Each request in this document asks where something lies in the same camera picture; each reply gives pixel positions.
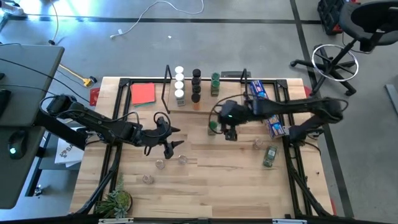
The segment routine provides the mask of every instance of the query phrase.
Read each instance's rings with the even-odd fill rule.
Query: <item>red book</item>
[[[151,103],[155,101],[155,84],[142,83],[131,85],[131,103],[133,105],[141,105],[143,103]]]

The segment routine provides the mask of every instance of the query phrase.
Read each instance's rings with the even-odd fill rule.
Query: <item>blue box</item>
[[[264,89],[264,86],[262,85],[261,80],[251,81],[250,91],[251,94],[254,95],[252,96],[252,98],[256,97],[258,100],[264,98],[268,99],[268,95],[266,93],[266,90]],[[282,123],[280,123],[277,115],[273,115],[271,118],[267,119],[267,127],[269,129],[269,136],[271,137],[271,139],[279,138],[286,134],[283,129]]]

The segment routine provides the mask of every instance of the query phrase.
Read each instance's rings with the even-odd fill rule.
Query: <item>potted plant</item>
[[[115,189],[106,195],[105,200],[97,202],[96,213],[104,214],[104,218],[125,218],[127,212],[132,208],[132,197],[123,188],[123,174],[120,174]]]

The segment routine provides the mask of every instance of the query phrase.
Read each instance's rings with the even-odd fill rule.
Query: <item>yellow tool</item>
[[[74,71],[70,70],[69,68],[63,66],[62,64],[60,64],[60,67],[65,69],[66,71],[70,72],[72,75],[78,77],[79,79],[81,79],[83,81],[83,84],[85,87],[90,87],[92,86],[94,83],[97,83],[97,79],[95,77],[90,76],[89,78],[84,78],[83,76],[75,73]]]

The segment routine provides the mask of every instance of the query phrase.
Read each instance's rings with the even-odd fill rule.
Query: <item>gray floor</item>
[[[151,3],[145,0],[59,0],[58,13],[63,16],[138,17]],[[174,0],[177,7],[198,11],[200,0]],[[301,20],[317,20],[317,0],[296,0]],[[53,10],[47,1],[21,0],[29,14],[48,15]],[[146,18],[205,19],[294,19],[289,0],[205,0],[205,11],[186,15],[165,4],[153,7]],[[124,37],[110,40],[118,29],[132,24],[117,22],[77,22],[63,18],[57,40],[65,47],[62,63],[72,70],[101,81],[105,76],[158,77],[166,64],[183,65],[187,70],[200,68],[203,74],[247,68],[254,77],[302,78],[310,86],[307,70],[290,68],[289,62],[303,58],[295,24],[200,24],[141,23]],[[314,45],[339,44],[341,35],[328,37],[320,25],[303,25],[308,50]],[[3,43],[47,44],[55,32],[55,22],[9,21],[0,33]],[[355,54],[359,74],[351,81],[358,90],[347,98],[338,83],[326,82],[322,96],[347,98],[350,106],[345,119],[331,125],[333,139],[348,188],[355,217],[362,220],[396,223],[398,220],[395,171],[398,117],[384,85],[398,71],[398,44],[378,47],[371,55]],[[57,74],[57,78],[88,98],[89,93]],[[69,93],[53,82],[50,91]],[[319,145],[331,198],[338,215],[344,215],[325,140]],[[51,186],[40,198],[21,197],[12,210],[0,210],[0,220],[63,215],[68,212],[76,173],[48,171],[40,183]]]

